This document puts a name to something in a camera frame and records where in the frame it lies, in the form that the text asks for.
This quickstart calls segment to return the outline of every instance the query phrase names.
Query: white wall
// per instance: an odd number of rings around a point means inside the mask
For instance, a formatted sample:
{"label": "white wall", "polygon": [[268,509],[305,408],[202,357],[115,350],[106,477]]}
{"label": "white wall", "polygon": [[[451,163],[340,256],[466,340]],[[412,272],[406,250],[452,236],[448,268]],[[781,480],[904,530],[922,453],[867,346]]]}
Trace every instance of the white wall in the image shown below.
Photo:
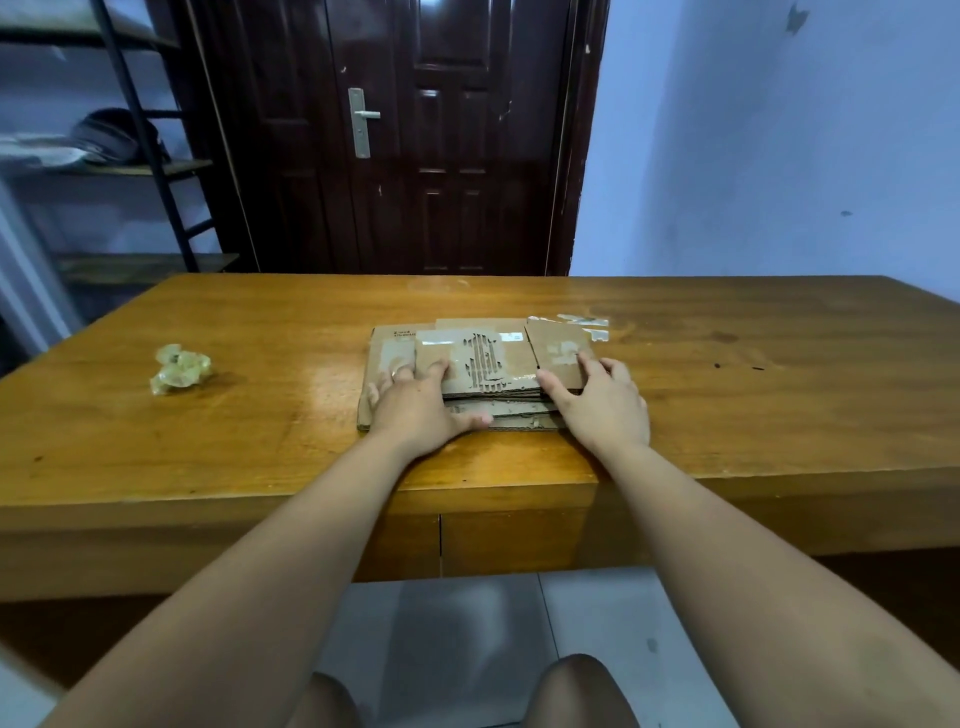
{"label": "white wall", "polygon": [[[960,301],[960,5],[808,0],[793,36],[791,4],[676,23],[613,0],[574,275],[883,274]],[[641,31],[673,33],[669,62]]]}
{"label": "white wall", "polygon": [[[144,0],[109,3],[150,25]],[[175,108],[158,54],[127,54],[145,108]],[[0,133],[69,133],[91,111],[125,107],[107,52],[0,44]],[[154,122],[174,158],[190,158],[182,124]],[[14,181],[20,204],[51,250],[87,253],[176,253],[176,239],[152,180],[38,174]],[[196,179],[174,182],[186,226],[209,217]],[[192,241],[198,253],[219,251],[216,232]]]}

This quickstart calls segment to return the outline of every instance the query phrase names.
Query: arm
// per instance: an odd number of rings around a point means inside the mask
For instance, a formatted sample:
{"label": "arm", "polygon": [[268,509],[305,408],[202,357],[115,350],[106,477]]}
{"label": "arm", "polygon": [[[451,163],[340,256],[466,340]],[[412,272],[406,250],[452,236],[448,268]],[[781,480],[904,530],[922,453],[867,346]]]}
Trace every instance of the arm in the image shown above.
{"label": "arm", "polygon": [[960,724],[960,674],[861,592],[649,448],[620,362],[583,395],[540,384],[619,485],[660,580],[741,725]]}
{"label": "arm", "polygon": [[370,434],[157,607],[43,725],[281,724],[404,468],[489,423],[444,409],[445,370],[382,377]]}

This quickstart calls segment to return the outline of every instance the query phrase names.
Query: finger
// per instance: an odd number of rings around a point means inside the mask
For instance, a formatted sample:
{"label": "finger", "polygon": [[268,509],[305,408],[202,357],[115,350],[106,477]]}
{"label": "finger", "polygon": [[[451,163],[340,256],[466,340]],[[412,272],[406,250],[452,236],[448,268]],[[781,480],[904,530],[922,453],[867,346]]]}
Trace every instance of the finger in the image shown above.
{"label": "finger", "polygon": [[404,364],[394,372],[394,381],[410,381],[414,378],[414,365]]}
{"label": "finger", "polygon": [[540,384],[540,389],[550,396],[550,399],[561,408],[561,411],[577,399],[577,396],[571,395],[553,372],[537,369],[537,382]]}
{"label": "finger", "polygon": [[367,399],[370,400],[370,409],[376,409],[376,405],[380,401],[380,390],[376,388],[373,382],[367,385]]}
{"label": "finger", "polygon": [[446,370],[450,367],[449,359],[441,359],[440,361],[435,361],[426,370],[426,378],[436,379],[441,381],[446,374]]}
{"label": "finger", "polygon": [[587,373],[587,377],[607,375],[607,370],[603,368],[603,364],[594,359],[589,352],[577,352],[577,359]]}
{"label": "finger", "polygon": [[394,378],[390,375],[390,372],[380,372],[380,376],[376,380],[376,388],[380,390],[380,397],[383,397],[383,393],[390,389],[393,383]]}
{"label": "finger", "polygon": [[472,429],[487,429],[487,427],[493,424],[493,415],[489,415],[486,412],[482,414],[459,412],[450,415],[450,417],[453,419],[453,428],[457,435],[461,432],[469,432]]}
{"label": "finger", "polygon": [[628,381],[633,381],[630,376],[630,370],[627,369],[627,365],[622,361],[617,361],[616,359],[610,359],[606,356],[600,357],[600,363],[603,364],[603,368],[610,372],[610,376],[613,381],[622,381],[626,384]]}

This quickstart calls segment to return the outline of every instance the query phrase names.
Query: right hand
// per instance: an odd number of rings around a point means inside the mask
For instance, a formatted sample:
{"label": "right hand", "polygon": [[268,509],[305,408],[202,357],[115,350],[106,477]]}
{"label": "right hand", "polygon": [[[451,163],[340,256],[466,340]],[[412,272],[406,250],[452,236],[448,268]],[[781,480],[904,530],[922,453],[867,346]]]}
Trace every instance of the right hand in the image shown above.
{"label": "right hand", "polygon": [[537,381],[564,416],[570,432],[594,455],[603,459],[630,447],[649,447],[650,414],[630,370],[616,359],[593,359],[577,354],[587,373],[582,395],[573,395],[552,372],[537,371]]}

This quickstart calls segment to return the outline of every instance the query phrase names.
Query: left hand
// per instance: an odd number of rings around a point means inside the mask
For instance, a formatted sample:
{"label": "left hand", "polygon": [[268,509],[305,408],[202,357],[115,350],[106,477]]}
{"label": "left hand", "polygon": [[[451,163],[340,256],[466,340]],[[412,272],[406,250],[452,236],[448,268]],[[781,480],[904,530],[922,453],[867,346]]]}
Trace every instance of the left hand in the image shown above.
{"label": "left hand", "polygon": [[367,392],[373,410],[371,435],[390,438],[413,460],[463,432],[489,426],[490,415],[453,414],[444,407],[440,383],[447,367],[448,361],[434,362],[421,379],[414,378],[410,366],[400,367],[393,376],[381,374]]}

